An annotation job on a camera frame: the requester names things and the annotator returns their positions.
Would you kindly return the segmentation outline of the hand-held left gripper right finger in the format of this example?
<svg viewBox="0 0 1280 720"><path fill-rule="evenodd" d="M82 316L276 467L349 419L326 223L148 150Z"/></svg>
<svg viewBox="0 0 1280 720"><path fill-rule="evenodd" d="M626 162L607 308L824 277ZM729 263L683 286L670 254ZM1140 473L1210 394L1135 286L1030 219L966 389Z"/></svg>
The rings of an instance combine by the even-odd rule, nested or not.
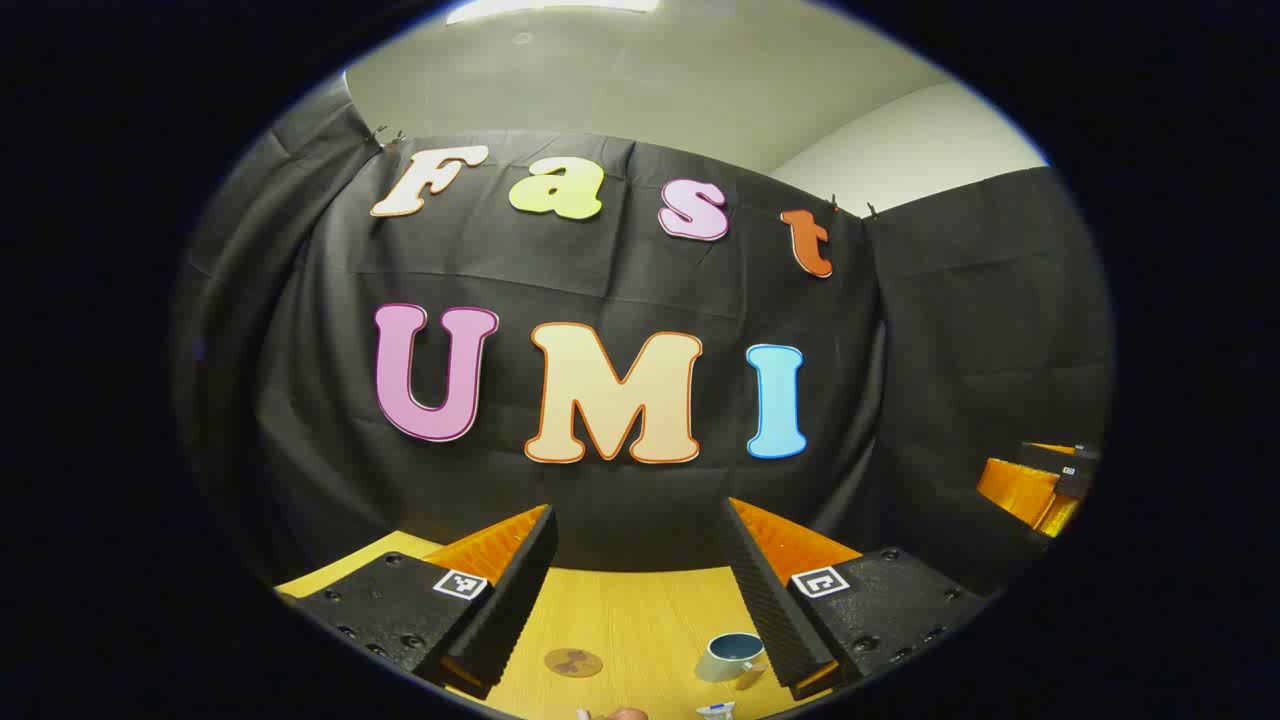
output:
<svg viewBox="0 0 1280 720"><path fill-rule="evenodd" d="M739 498L721 506L719 542L795 700L895 670L989 602L906 550L852 550Z"/></svg>

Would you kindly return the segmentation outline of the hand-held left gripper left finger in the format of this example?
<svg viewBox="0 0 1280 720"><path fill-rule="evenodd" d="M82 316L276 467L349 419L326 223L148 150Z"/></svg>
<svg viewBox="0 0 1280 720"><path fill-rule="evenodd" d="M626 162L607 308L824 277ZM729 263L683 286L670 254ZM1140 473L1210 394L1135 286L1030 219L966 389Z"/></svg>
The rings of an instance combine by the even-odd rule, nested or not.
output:
<svg viewBox="0 0 1280 720"><path fill-rule="evenodd" d="M558 544L539 505L425 555L388 550L314 591L282 591L305 616L383 662L485 700L500 683Z"/></svg>

